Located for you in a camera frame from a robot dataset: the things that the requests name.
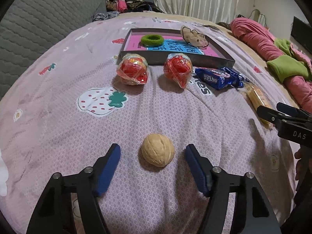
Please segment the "plush toy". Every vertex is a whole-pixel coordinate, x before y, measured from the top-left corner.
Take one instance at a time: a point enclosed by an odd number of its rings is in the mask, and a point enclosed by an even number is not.
[[[205,39],[205,35],[198,33],[196,30],[191,30],[187,26],[182,26],[180,32],[183,39],[192,46],[205,49],[209,45],[209,42]]]

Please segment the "blue label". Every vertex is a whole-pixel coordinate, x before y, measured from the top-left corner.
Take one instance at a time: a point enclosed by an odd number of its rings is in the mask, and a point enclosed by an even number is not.
[[[163,45],[148,47],[148,51],[169,51],[175,53],[204,54],[199,48],[186,43],[183,40],[165,40]]]

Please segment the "wrapped biscuit stick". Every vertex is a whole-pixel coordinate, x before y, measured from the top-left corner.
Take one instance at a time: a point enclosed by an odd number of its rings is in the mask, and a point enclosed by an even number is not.
[[[263,94],[263,92],[260,90],[259,87],[255,86],[252,83],[248,83],[245,82],[244,83],[245,88],[246,88],[246,93],[247,96],[249,97],[253,107],[255,108],[255,110],[257,110],[257,108],[261,105],[266,106],[268,108],[271,108],[271,105],[269,103],[269,101],[267,100],[266,96]],[[260,119],[265,125],[270,126],[271,123],[264,120],[264,119]]]

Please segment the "screw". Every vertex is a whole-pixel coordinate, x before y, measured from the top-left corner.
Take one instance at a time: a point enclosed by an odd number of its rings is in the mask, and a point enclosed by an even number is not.
[[[91,166],[86,167],[86,168],[84,169],[84,172],[85,172],[85,173],[91,173],[91,172],[93,172],[93,168],[92,168]]]
[[[221,170],[221,168],[219,167],[219,166],[215,166],[214,168],[213,168],[213,172],[214,173],[220,173],[222,170]]]
[[[60,173],[54,173],[54,174],[52,175],[52,178],[58,179],[60,176],[61,176]]]
[[[247,178],[254,178],[255,177],[255,175],[253,173],[250,173],[250,172],[246,173],[246,176],[247,176]]]

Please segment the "box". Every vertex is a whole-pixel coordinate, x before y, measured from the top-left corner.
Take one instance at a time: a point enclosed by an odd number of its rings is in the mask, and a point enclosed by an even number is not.
[[[141,37],[147,34],[159,34],[165,39],[160,47],[146,48],[140,44]],[[179,30],[157,28],[130,29],[121,47],[121,58],[127,53],[143,56],[149,65],[164,65],[168,54],[185,53],[192,61],[193,66],[203,68],[233,68],[235,60],[213,39],[205,35],[209,42],[205,50],[200,50],[183,40]]]

